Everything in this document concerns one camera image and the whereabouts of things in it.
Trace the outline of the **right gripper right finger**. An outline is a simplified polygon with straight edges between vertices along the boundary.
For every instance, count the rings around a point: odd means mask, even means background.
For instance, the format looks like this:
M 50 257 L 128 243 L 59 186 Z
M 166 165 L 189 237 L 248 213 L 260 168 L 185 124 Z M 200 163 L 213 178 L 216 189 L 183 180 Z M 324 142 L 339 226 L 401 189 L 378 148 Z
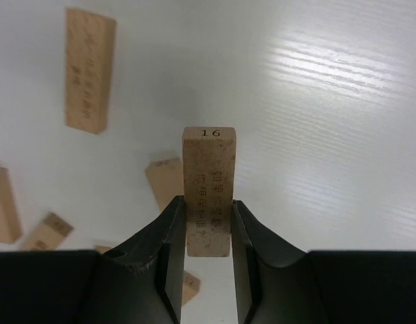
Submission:
M 416 251 L 305 252 L 233 204 L 240 323 L 416 323 Z

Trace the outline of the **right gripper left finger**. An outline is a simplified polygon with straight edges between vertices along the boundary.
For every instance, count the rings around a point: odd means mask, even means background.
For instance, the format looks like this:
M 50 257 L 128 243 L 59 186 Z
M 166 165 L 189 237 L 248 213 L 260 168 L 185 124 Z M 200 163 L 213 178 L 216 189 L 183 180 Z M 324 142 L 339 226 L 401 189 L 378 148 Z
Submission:
M 185 231 L 177 196 L 105 253 L 0 252 L 0 323 L 179 323 Z

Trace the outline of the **wood block two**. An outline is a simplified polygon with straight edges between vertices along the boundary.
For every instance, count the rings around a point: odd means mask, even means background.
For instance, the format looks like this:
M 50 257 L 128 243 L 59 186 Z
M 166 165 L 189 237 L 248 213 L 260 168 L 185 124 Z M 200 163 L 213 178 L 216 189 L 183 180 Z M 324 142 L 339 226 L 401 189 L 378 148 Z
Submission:
M 182 135 L 186 246 L 190 257 L 230 255 L 236 131 L 186 127 Z

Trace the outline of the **wood block one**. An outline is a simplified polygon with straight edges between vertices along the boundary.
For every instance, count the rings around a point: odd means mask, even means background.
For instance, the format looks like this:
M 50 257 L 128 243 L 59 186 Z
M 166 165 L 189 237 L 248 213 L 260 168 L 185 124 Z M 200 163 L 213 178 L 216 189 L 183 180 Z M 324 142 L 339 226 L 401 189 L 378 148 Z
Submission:
M 116 21 L 66 8 L 66 125 L 91 134 L 107 127 Z

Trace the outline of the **wood block seven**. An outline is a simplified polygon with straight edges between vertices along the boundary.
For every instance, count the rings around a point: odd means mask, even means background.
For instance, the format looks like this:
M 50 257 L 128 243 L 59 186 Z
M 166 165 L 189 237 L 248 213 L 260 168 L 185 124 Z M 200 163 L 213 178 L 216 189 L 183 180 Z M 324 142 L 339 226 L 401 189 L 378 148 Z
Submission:
M 100 254 L 104 254 L 112 249 L 110 246 L 104 246 L 104 245 L 94 245 L 94 249 L 99 252 Z

